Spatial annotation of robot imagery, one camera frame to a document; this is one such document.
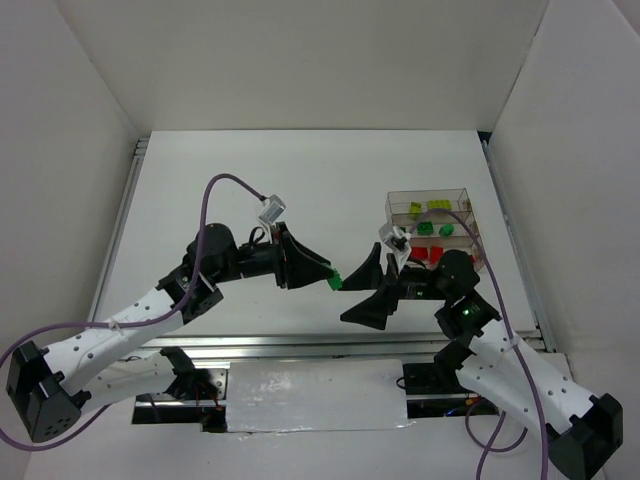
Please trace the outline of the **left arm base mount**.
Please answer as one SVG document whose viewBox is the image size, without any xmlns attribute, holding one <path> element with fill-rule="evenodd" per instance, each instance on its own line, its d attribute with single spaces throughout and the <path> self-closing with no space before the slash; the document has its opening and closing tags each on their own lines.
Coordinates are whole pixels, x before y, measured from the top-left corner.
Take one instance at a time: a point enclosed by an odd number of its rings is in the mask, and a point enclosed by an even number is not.
<svg viewBox="0 0 640 480">
<path fill-rule="evenodd" d="M 174 378 L 159 393 L 135 398 L 134 425 L 198 425 L 203 432 L 226 433 L 227 369 L 197 368 L 179 347 L 159 351 Z"/>
</svg>

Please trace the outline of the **small green lego brick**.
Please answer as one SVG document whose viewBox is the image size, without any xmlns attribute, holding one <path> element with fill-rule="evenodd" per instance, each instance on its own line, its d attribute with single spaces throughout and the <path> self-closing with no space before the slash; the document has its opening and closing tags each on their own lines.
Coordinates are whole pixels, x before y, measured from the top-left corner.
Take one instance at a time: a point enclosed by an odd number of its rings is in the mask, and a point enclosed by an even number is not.
<svg viewBox="0 0 640 480">
<path fill-rule="evenodd" d="M 450 237 L 450 236 L 453 235 L 454 232 L 455 232 L 455 227 L 452 224 L 444 224 L 439 229 L 439 236 L 440 237 Z"/>
</svg>

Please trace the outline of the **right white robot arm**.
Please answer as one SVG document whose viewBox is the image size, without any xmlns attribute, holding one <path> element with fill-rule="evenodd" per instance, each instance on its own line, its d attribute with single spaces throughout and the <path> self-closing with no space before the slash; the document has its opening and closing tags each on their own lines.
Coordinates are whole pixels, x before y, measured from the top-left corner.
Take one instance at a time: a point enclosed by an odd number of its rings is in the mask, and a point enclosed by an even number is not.
<svg viewBox="0 0 640 480">
<path fill-rule="evenodd" d="M 374 245 L 366 261 L 342 284 L 371 296 L 340 317 L 383 330 L 402 300 L 438 300 L 435 318 L 449 344 L 431 366 L 404 367 L 409 394 L 433 383 L 479 394 L 519 421 L 543 445 L 548 461 L 569 479 L 591 479 L 623 443 L 623 408 L 611 395 L 596 396 L 557 370 L 515 332 L 476 291 L 480 281 L 470 256 L 445 252 L 433 269 L 382 263 Z"/>
</svg>

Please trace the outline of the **green square lego brick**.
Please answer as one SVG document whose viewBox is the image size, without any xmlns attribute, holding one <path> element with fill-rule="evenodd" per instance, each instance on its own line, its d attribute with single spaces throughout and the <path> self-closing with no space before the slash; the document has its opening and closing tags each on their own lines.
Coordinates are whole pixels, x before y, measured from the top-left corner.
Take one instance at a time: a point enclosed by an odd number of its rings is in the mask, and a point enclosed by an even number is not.
<svg viewBox="0 0 640 480">
<path fill-rule="evenodd" d="M 421 236 L 430 236 L 434 233 L 434 226 L 431 221 L 421 222 L 418 224 L 417 233 Z"/>
</svg>

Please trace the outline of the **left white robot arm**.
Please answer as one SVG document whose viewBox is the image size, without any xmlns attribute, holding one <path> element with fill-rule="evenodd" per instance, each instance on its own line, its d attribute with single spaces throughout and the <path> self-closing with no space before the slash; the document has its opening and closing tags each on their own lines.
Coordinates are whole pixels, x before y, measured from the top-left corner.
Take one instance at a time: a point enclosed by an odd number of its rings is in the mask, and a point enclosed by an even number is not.
<svg viewBox="0 0 640 480">
<path fill-rule="evenodd" d="M 278 287 L 293 290 L 333 276 L 330 261 L 298 242 L 285 223 L 267 231 L 268 240 L 237 245 L 227 226 L 208 224 L 174 270 L 106 322 L 46 347 L 31 339 L 20 342 L 8 356 L 6 391 L 32 450 L 62 435 L 83 414 L 128 397 L 217 401 L 218 380 L 196 368 L 181 348 L 164 347 L 147 357 L 134 352 L 216 306 L 223 299 L 221 283 L 271 275 Z"/>
</svg>

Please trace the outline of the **long yellow-green lego brick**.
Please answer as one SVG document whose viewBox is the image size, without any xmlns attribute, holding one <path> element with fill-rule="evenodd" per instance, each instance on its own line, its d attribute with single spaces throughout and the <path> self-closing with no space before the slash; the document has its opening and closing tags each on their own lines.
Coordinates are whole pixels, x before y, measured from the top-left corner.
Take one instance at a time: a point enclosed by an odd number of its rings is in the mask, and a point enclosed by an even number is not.
<svg viewBox="0 0 640 480">
<path fill-rule="evenodd" d="M 449 211 L 451 209 L 451 202 L 447 199 L 434 199 L 427 202 L 427 208 L 429 210 L 442 209 Z"/>
</svg>

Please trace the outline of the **red lego brick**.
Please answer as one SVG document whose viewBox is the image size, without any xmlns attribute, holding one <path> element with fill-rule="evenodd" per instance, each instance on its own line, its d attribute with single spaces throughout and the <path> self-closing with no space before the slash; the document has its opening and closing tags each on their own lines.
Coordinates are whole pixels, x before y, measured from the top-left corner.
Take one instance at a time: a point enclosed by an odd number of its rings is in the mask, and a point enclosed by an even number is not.
<svg viewBox="0 0 640 480">
<path fill-rule="evenodd" d="M 441 260 L 442 256 L 446 252 L 444 247 L 441 246 L 432 246 L 430 248 L 429 260 L 432 265 L 437 265 Z"/>
<path fill-rule="evenodd" d="M 421 262 L 427 262 L 429 260 L 429 248 L 413 247 L 411 250 L 410 258 L 419 260 Z"/>
</svg>

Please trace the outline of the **long green lego brick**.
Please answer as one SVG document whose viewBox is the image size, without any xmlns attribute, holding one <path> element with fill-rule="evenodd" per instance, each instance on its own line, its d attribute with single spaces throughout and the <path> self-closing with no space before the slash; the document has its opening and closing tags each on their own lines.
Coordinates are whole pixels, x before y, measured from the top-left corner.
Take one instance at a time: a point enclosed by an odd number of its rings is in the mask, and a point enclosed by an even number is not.
<svg viewBox="0 0 640 480">
<path fill-rule="evenodd" d="M 343 279 L 341 274 L 334 269 L 332 276 L 327 280 L 327 283 L 332 291 L 339 291 L 343 287 Z"/>
</svg>

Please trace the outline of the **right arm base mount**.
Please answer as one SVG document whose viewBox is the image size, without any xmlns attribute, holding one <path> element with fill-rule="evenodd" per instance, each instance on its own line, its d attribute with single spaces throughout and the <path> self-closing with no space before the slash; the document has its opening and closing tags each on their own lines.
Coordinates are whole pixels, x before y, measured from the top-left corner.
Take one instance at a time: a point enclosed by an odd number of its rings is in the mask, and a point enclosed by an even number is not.
<svg viewBox="0 0 640 480">
<path fill-rule="evenodd" d="M 492 403 L 462 387 L 456 377 L 456 367 L 470 355 L 466 347 L 451 342 L 429 362 L 403 364 L 396 386 L 406 394 L 409 419 L 498 414 Z"/>
</svg>

